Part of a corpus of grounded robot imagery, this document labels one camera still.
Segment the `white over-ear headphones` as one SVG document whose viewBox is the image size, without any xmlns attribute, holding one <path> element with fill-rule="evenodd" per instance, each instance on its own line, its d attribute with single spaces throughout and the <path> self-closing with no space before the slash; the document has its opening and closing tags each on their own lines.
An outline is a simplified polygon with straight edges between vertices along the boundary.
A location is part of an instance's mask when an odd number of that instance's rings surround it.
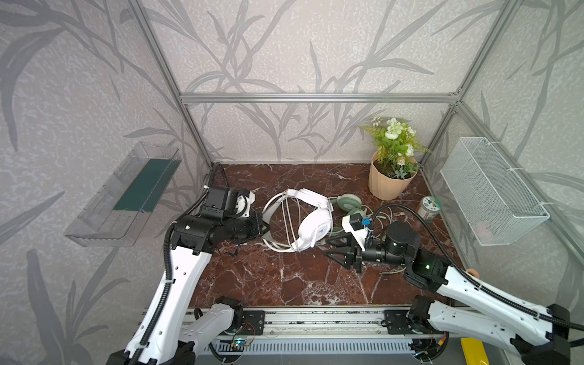
<svg viewBox="0 0 584 365">
<path fill-rule="evenodd" d="M 303 202 L 313 207 L 313 211 L 300 221 L 296 231 L 292 223 L 293 216 L 290 213 L 289 200 L 294 200 L 298 205 L 299 202 Z M 308 189 L 286 189 L 282 193 L 276 194 L 266 203 L 262 210 L 262 219 L 265 224 L 270 225 L 270 220 L 278 209 L 281 209 L 283 214 L 287 244 L 277 242 L 272 237 L 269 228 L 262 235 L 262 241 L 272 251 L 293 253 L 312 249 L 332 230 L 332 204 L 327 197 L 319 193 Z"/>
</svg>

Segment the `mint green over-ear headphones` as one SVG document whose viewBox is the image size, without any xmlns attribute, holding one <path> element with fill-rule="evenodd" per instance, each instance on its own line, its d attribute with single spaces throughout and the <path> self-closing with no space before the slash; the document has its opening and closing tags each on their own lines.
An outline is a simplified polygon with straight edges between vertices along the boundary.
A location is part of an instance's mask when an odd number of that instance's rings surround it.
<svg viewBox="0 0 584 365">
<path fill-rule="evenodd" d="M 367 210 L 364 208 L 362 200 L 351 193 L 346 193 L 337 197 L 329 197 L 329 202 L 340 208 L 346 216 L 359 214 L 362 218 L 367 215 Z"/>
</svg>

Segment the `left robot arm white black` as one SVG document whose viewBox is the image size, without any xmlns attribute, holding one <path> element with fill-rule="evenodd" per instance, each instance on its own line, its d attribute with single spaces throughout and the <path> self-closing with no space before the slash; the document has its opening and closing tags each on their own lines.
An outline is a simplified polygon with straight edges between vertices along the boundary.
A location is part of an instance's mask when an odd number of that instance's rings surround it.
<svg viewBox="0 0 584 365">
<path fill-rule="evenodd" d="M 269 231 L 260 212 L 252 209 L 255 196 L 247 189 L 214 185 L 221 163 L 213 164 L 204 193 L 167 229 L 163 243 L 164 275 L 150 307 L 123 350 L 111 354 L 109 364 L 193 364 L 222 332 L 242 324 L 240 301 L 221 297 L 196 319 L 186 339 L 181 325 L 199 279 L 219 243 L 241 245 Z"/>
</svg>

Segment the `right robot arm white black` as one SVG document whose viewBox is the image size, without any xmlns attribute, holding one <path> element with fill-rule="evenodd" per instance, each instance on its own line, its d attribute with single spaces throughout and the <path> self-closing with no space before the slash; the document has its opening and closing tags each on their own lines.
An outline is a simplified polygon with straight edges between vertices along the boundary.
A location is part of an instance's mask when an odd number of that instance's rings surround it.
<svg viewBox="0 0 584 365">
<path fill-rule="evenodd" d="M 421 235 L 402 221 L 388 225 L 382 238 L 374 237 L 380 209 L 370 217 L 346 216 L 343 231 L 327 239 L 325 255 L 345 269 L 360 272 L 365 262 L 399 265 L 405 280 L 451 301 L 465 304 L 460 310 L 431 297 L 412 301 L 405 323 L 427 334 L 455 333 L 497 346 L 525 364 L 569 364 L 571 351 L 583 340 L 571 340 L 570 311 L 558 304 L 543 307 L 524 301 L 463 270 L 446 251 L 440 255 L 421 246 Z"/>
</svg>

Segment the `small green white tin can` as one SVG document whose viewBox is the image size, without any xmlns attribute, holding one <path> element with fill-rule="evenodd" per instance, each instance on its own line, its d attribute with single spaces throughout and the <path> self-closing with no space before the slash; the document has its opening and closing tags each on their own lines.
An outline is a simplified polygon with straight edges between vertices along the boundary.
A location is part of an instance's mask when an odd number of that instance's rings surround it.
<svg viewBox="0 0 584 365">
<path fill-rule="evenodd" d="M 433 196 L 424 196 L 421 199 L 417 214 L 423 218 L 425 222 L 431 222 L 442 210 L 442 204 L 439 199 Z"/>
</svg>

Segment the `potted plant beige pot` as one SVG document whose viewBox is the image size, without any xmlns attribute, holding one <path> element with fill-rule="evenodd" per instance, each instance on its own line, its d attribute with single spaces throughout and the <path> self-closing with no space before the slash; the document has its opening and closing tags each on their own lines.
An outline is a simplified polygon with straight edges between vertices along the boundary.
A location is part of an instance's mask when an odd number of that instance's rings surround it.
<svg viewBox="0 0 584 365">
<path fill-rule="evenodd" d="M 397 199 L 418 174 L 415 155 L 431 150 L 420 143 L 417 132 L 402 118 L 376 117 L 360 129 L 373 137 L 377 148 L 370 163 L 370 192 L 383 201 Z"/>
</svg>

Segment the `small terracotta vase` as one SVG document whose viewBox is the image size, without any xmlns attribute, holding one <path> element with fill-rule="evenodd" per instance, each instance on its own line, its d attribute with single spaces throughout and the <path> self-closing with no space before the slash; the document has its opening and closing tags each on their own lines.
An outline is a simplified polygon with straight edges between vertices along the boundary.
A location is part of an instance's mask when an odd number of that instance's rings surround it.
<svg viewBox="0 0 584 365">
<path fill-rule="evenodd" d="M 473 278 L 480 278 L 480 274 L 474 269 L 467 269 L 466 272 L 470 274 Z"/>
</svg>

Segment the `yellow object at front edge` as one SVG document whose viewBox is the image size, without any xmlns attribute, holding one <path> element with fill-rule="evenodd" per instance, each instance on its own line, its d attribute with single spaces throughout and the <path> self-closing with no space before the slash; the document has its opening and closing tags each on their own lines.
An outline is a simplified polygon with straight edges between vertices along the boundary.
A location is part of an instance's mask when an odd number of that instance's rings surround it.
<svg viewBox="0 0 584 365">
<path fill-rule="evenodd" d="M 471 338 L 461 339 L 460 342 L 467 365 L 490 364 L 482 342 Z"/>
</svg>

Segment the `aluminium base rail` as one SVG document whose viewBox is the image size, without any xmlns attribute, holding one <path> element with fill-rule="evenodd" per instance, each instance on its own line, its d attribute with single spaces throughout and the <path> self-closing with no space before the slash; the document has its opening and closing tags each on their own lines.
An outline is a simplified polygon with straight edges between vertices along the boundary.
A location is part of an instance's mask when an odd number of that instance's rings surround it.
<svg viewBox="0 0 584 365">
<path fill-rule="evenodd" d="M 249 307 L 241 330 L 212 340 L 220 356 L 272 354 L 413 354 L 472 338 L 513 351 L 515 332 L 465 307 L 437 304 L 415 325 L 408 307 Z"/>
</svg>

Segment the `clear plastic wall shelf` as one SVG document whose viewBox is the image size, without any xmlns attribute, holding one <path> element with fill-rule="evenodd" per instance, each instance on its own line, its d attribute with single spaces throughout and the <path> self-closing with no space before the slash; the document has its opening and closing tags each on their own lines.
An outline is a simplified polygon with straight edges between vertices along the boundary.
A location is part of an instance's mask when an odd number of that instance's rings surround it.
<svg viewBox="0 0 584 365">
<path fill-rule="evenodd" d="M 179 149 L 137 143 L 65 230 L 82 247 L 131 247 L 182 162 Z"/>
</svg>

